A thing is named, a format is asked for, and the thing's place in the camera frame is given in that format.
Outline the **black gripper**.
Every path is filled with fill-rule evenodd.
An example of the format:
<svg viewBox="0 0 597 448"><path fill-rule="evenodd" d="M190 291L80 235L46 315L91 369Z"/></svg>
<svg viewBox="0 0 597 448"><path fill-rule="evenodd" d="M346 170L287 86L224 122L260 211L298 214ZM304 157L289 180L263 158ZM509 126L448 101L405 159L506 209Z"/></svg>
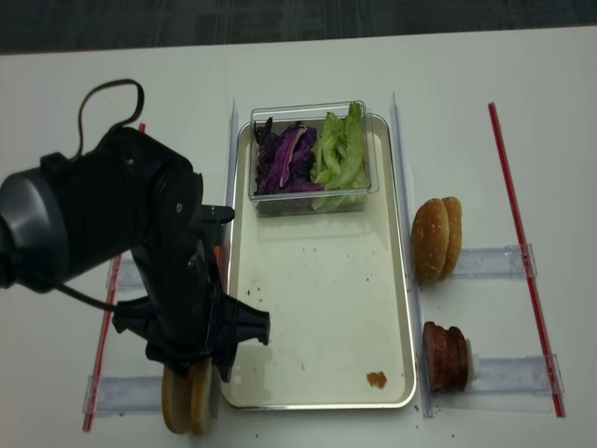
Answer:
<svg viewBox="0 0 597 448"><path fill-rule="evenodd" d="M146 357L182 377L211 359L228 382L239 343L270 341L269 313L231 297L222 286L214 244L234 216L228 206L205 205L170 245L132 250L146 295L119 302L113 325L144 339Z"/></svg>

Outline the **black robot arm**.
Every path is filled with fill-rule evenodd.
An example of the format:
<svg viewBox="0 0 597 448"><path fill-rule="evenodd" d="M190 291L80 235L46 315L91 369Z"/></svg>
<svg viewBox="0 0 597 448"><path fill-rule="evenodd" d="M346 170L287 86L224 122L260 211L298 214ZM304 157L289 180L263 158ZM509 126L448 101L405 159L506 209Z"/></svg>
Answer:
<svg viewBox="0 0 597 448"><path fill-rule="evenodd" d="M234 219L202 201L190 162L130 127L70 161L60 153L1 187L1 284L38 293L130 252L144 297L112 306L117 331L146 341L146 356L186 375L206 358L228 380L238 345L267 343L270 316L229 296L215 242Z"/></svg>

